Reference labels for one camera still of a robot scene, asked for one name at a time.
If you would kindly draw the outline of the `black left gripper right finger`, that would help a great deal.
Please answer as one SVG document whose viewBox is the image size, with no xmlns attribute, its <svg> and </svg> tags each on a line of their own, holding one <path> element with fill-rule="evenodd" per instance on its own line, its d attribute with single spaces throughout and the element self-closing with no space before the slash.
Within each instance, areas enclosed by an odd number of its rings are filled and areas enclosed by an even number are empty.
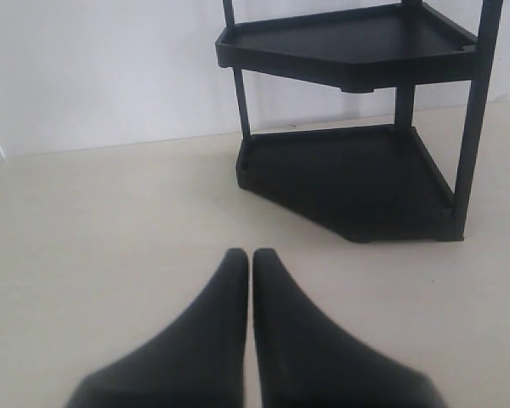
<svg viewBox="0 0 510 408">
<path fill-rule="evenodd" d="M 322 312 L 274 249 L 253 254 L 252 302 L 263 406 L 444 406 L 428 376 L 362 343 Z"/>
</svg>

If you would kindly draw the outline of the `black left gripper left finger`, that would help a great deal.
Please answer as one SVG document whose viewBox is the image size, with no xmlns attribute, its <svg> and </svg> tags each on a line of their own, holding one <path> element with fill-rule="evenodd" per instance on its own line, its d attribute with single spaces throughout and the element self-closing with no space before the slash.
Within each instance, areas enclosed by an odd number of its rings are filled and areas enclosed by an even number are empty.
<svg viewBox="0 0 510 408">
<path fill-rule="evenodd" d="M 86 376 L 69 407 L 242 407 L 249 259 L 230 248 L 164 331 Z"/>
</svg>

